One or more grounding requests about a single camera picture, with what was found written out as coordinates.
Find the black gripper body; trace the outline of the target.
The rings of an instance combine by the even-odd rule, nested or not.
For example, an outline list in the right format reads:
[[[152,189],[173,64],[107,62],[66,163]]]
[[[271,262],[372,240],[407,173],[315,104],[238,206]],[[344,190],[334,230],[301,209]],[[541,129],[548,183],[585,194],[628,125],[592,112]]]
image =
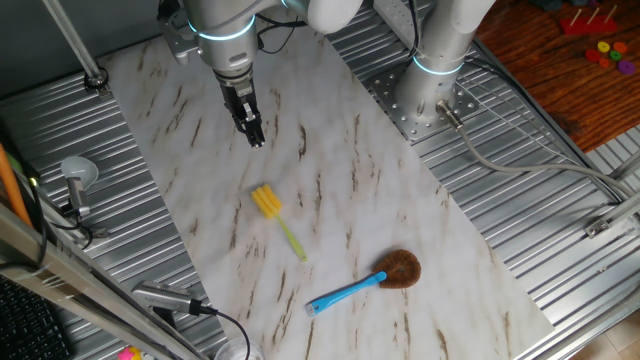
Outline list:
[[[238,129],[246,129],[256,119],[256,96],[253,68],[214,71],[220,83],[225,107],[230,111]]]

